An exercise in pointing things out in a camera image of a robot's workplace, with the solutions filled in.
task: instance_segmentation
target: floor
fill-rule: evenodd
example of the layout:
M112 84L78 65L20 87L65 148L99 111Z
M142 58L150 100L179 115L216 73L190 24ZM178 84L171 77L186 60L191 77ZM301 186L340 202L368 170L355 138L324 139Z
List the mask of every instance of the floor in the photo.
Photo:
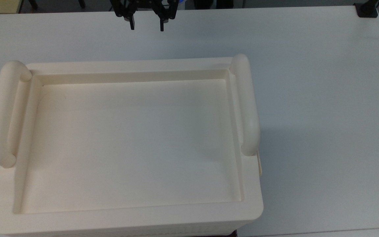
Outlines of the floor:
M246 0L246 8L274 8L300 6L351 6L366 0ZM86 8L80 8L78 0L36 0L39 8L33 10L29 1L24 0L21 13L51 12L106 12L110 9L109 0L85 0ZM235 8L242 8L242 0L234 0ZM192 0L185 2L186 9L194 9Z

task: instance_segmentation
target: cream plastic tray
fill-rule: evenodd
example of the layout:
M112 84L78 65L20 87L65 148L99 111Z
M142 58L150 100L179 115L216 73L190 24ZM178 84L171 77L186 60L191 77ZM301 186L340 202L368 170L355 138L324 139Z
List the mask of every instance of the cream plastic tray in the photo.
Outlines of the cream plastic tray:
M249 62L7 63L0 233L230 234L263 210Z

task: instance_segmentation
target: tray inner wall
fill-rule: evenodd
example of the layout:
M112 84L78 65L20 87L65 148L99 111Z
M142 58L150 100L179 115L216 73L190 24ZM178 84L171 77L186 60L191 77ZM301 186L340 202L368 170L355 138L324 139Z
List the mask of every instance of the tray inner wall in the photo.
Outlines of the tray inner wall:
M20 213L240 201L227 81L197 73L43 78Z

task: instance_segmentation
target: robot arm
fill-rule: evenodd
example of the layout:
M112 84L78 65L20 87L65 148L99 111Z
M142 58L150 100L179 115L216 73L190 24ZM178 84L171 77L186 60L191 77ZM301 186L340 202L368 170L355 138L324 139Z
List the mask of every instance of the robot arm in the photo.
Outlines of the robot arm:
M110 2L116 16L124 17L125 21L130 22L131 30L134 30L134 13L138 6L143 2L148 3L156 15L159 16L161 31L164 30L164 23L167 23L169 19L175 19L179 4L179 0L167 0L169 7L165 8L162 0L129 0L128 4L123 4L121 0L110 0Z

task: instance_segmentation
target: tray handle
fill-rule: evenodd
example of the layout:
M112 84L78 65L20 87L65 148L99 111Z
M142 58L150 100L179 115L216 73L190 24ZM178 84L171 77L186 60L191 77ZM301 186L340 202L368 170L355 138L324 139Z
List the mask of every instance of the tray handle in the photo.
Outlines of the tray handle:
M243 143L241 152L245 156L254 156L257 154L260 144L260 119L255 102L251 69L245 54L233 57L230 73L236 76L242 114Z
M0 165L4 168L15 164L15 156L8 146L8 131L18 82L27 82L31 78L32 73L19 61L9 61L0 72Z

